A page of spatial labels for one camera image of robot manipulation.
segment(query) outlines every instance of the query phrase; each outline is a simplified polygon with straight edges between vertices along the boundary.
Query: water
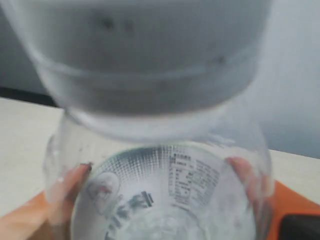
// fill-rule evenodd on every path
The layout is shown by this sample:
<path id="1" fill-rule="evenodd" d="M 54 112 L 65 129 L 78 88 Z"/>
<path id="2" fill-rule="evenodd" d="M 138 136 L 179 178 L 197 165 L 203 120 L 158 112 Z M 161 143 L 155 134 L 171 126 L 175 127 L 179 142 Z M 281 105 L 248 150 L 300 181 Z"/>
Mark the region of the water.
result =
<path id="1" fill-rule="evenodd" d="M 188 145 L 138 148 L 96 166 L 79 194 L 72 240 L 254 240 L 232 167 Z"/>

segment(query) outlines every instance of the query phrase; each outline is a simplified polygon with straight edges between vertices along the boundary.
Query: clear plastic bottle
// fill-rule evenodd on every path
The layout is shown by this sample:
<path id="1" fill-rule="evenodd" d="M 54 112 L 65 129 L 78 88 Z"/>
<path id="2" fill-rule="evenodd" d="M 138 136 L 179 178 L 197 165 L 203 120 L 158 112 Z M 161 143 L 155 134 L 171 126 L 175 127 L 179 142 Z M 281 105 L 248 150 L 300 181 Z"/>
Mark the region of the clear plastic bottle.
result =
<path id="1" fill-rule="evenodd" d="M 3 0 L 65 108 L 44 160 L 57 240 L 262 240 L 268 149 L 239 94 L 269 0 Z"/>

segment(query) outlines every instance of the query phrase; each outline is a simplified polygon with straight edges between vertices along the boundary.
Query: wall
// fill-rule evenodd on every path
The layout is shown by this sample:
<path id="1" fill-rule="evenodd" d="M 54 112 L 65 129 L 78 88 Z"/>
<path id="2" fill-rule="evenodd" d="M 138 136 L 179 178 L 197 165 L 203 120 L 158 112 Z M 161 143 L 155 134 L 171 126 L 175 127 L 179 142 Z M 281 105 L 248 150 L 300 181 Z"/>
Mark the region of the wall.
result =
<path id="1" fill-rule="evenodd" d="M 269 148 L 320 158 L 320 1 L 274 0 L 263 57 L 246 92 Z M 0 86 L 44 93 L 0 15 Z"/>

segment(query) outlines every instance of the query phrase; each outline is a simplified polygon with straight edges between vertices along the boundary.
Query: table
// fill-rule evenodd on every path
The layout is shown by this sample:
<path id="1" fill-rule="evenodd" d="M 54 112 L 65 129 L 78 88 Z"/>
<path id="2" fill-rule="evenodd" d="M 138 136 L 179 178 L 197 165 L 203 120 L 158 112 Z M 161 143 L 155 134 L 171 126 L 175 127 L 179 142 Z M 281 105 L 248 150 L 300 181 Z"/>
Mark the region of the table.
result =
<path id="1" fill-rule="evenodd" d="M 62 110 L 0 98 L 0 216 L 42 191 L 42 162 Z M 320 204 L 320 159 L 270 150 L 274 178 Z"/>

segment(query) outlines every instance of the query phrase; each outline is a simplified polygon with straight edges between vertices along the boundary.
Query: white table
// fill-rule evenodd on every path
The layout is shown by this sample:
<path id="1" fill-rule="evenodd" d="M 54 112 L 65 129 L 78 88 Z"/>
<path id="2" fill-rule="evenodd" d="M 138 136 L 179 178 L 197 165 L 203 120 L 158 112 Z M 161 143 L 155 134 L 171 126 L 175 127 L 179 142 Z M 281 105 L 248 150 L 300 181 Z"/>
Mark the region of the white table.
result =
<path id="1" fill-rule="evenodd" d="M 0 216 L 43 187 L 47 141 L 62 110 L 0 98 Z M 320 204 L 320 159 L 270 150 L 275 179 Z"/>

